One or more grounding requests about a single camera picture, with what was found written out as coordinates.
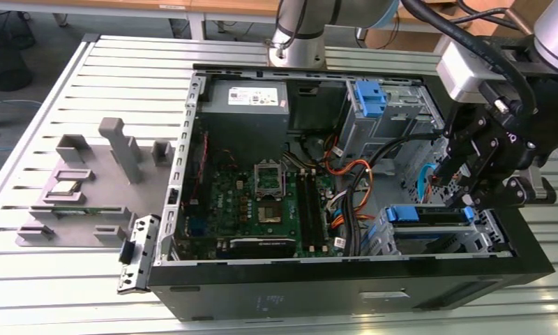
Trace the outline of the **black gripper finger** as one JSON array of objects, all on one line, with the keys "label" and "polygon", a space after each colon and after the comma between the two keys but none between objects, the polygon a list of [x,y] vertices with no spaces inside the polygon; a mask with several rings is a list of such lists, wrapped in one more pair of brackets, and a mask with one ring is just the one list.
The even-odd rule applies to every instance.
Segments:
[{"label": "black gripper finger", "polygon": [[467,164],[470,177],[480,177],[488,166],[488,145],[484,132],[488,121],[483,114],[450,114],[446,119],[443,136],[447,140],[444,158],[440,160],[434,177],[451,177]]},{"label": "black gripper finger", "polygon": [[466,163],[467,157],[476,156],[472,162],[467,163],[470,175],[460,178],[459,189],[448,198],[448,207],[472,206],[483,209],[490,204],[500,183],[500,178],[492,172],[499,148],[500,141],[495,137],[478,140],[458,137],[448,140],[448,162],[452,165],[452,171]]}]

